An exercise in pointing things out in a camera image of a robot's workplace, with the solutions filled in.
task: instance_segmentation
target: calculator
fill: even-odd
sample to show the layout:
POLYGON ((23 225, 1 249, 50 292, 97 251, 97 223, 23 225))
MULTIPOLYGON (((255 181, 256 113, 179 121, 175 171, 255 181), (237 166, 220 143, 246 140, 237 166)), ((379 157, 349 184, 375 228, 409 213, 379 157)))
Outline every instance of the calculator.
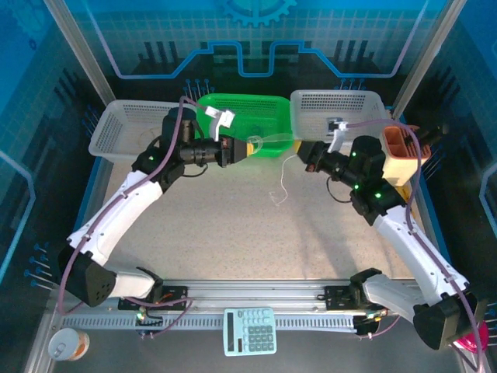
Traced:
POLYGON ((226 356, 274 354, 276 322, 273 309, 225 309, 223 345, 226 356))

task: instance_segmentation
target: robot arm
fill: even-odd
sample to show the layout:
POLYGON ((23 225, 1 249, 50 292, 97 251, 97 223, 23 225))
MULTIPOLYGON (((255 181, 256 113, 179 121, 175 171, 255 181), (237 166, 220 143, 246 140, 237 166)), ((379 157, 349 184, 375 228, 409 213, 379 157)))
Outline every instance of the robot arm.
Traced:
POLYGON ((355 303, 369 302, 397 312, 412 322, 422 340, 436 350, 471 332, 469 318, 450 281, 463 291, 477 322, 483 320, 488 301, 484 292, 469 286, 467 279, 446 262, 415 222, 409 231, 406 203, 382 178, 385 154, 377 138, 356 138, 350 156, 335 150, 328 152, 328 145, 321 141, 303 141, 297 154, 307 165, 306 171, 323 171, 333 181, 351 187, 350 198, 356 212, 393 245, 420 289, 413 290, 390 280, 379 270, 369 269, 351 277, 351 286, 360 298, 355 303), (414 234, 447 269, 449 278, 414 234))
POLYGON ((72 233, 67 242, 61 242, 49 253, 53 279, 60 284, 61 275, 74 250, 82 239, 88 240, 76 256, 66 284, 67 290, 87 305, 97 306, 112 297, 146 298, 149 302, 156 302, 162 291, 162 279, 159 276, 142 268, 115 273, 104 267, 116 244, 147 207, 183 176, 185 165, 196 164, 203 167, 208 162, 216 162, 219 166, 225 167, 253 153, 253 145, 228 136, 219 136, 219 126, 226 127, 230 118, 233 119, 232 113, 226 121, 219 120, 218 117, 222 119, 224 112, 217 111, 218 117, 214 118, 212 126, 217 132, 217 140, 214 140, 203 138, 202 135, 202 138, 195 139, 195 129, 198 128, 198 124, 191 119, 192 115, 194 118, 194 113, 186 112, 183 118, 190 119, 182 121, 179 140, 168 163, 149 181, 124 195, 125 191, 144 180, 162 163, 166 149, 171 143, 170 130, 174 127, 172 124, 176 122, 175 114, 170 110, 169 115, 164 119, 162 136, 159 139, 160 146, 149 145, 148 149, 137 157, 132 167, 133 171, 127 175, 118 191, 100 211, 78 231, 72 233), (105 214, 102 214, 120 195, 124 198, 120 198, 105 214), (97 226, 89 232, 95 222, 97 226))

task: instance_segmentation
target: yellow object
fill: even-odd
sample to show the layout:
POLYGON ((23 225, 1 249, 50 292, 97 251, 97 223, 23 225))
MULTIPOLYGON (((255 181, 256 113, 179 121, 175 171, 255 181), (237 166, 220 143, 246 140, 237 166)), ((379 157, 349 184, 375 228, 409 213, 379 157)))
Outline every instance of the yellow object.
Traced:
POLYGON ((296 153, 298 153, 298 149, 301 148, 301 145, 302 145, 302 141, 300 141, 300 140, 294 141, 294 150, 296 153))
POLYGON ((247 143, 247 156, 254 154, 254 144, 247 143))
POLYGON ((409 198, 411 196, 411 189, 407 185, 397 186, 397 187, 395 187, 395 189, 398 191, 398 193, 402 196, 404 201, 407 203, 407 201, 409 200, 409 198))

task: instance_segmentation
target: white plastic basket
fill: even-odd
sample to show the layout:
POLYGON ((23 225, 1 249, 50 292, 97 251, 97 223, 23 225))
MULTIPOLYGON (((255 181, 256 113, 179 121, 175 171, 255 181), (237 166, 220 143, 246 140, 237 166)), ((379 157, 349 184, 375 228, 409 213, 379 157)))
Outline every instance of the white plastic basket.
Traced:
MULTIPOLYGON (((162 120, 178 103, 118 99, 100 117, 90 154, 111 162, 133 162, 162 132, 162 120)), ((194 106, 185 104, 192 110, 194 106)))
MULTIPOLYGON (((375 92, 305 89, 291 94, 290 119, 294 138, 331 142, 330 118, 342 118, 352 124, 389 117, 375 92)), ((350 129, 345 134, 344 145, 350 145, 354 138, 363 134, 379 138, 385 125, 350 129)))

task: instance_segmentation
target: green plastic basket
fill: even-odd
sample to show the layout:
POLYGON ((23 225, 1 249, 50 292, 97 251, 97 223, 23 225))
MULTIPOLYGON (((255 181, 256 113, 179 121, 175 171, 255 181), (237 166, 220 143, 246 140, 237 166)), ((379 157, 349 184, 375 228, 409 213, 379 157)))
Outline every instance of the green plastic basket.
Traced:
MULTIPOLYGON (((220 134, 243 141, 247 141, 250 136, 267 138, 275 134, 289 134, 283 138, 292 138, 290 101, 283 97, 211 93, 200 98, 198 103, 219 110, 229 109, 235 113, 231 127, 221 127, 220 134)), ((203 132, 208 134, 212 118, 199 110, 197 120, 203 132)), ((254 156, 279 157, 292 143, 291 140, 266 142, 254 156)))

